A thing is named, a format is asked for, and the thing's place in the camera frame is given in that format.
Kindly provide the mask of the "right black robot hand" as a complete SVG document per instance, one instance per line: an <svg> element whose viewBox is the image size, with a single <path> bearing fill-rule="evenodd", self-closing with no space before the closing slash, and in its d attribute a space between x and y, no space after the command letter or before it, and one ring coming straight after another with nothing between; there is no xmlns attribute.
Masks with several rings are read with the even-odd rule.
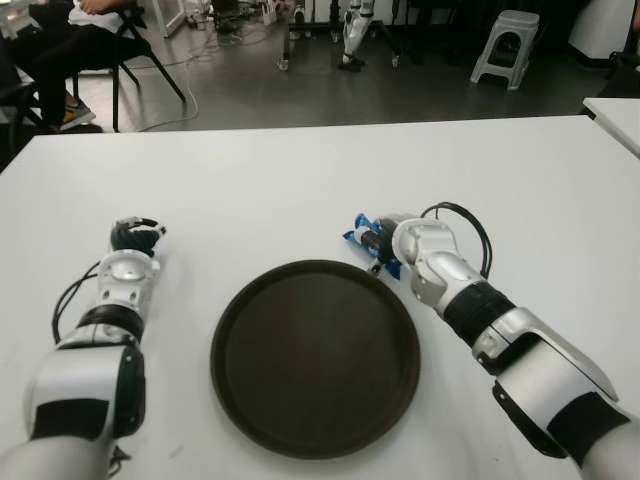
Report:
<svg viewBox="0 0 640 480"><path fill-rule="evenodd" d="M393 252L393 235L400 223L413 218L412 214L407 213L389 214L375 220L369 220L365 215L361 216L355 238L373 258L368 267L370 274L379 276L382 270L386 270L392 278L400 279L401 262Z"/></svg>

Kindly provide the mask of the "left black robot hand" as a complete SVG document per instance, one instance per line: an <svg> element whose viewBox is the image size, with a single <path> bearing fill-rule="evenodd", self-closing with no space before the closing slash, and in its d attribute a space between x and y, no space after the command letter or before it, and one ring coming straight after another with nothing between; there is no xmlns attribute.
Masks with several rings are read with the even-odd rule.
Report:
<svg viewBox="0 0 640 480"><path fill-rule="evenodd" d="M166 227L156 220L135 216L120 219L111 229L111 250L135 250L153 258L155 246L165 234Z"/></svg>

